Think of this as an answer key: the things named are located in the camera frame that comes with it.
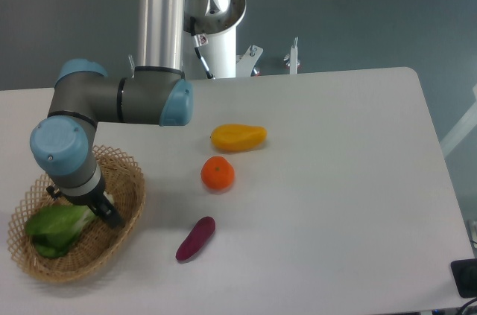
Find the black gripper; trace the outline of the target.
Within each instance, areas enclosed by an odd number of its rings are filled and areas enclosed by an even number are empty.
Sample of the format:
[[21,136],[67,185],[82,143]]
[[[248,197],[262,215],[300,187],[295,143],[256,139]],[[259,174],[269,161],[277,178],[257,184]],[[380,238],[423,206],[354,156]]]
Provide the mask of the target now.
[[58,200],[62,195],[76,206],[89,206],[92,212],[104,221],[111,229],[124,226],[124,220],[114,206],[110,195],[104,195],[105,181],[99,180],[95,186],[81,186],[80,188],[58,188],[49,185],[45,190],[53,200]]

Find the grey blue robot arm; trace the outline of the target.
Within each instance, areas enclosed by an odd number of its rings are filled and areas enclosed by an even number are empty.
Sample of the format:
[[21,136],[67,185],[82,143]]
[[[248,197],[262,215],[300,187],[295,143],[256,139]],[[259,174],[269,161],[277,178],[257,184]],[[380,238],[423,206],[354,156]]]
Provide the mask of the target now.
[[182,65],[186,0],[139,0],[137,61],[131,77],[114,79],[98,63],[65,63],[46,119],[30,137],[37,164],[49,175],[52,197],[87,206],[109,227],[124,221],[105,194],[92,151],[101,122],[183,126],[193,91]]

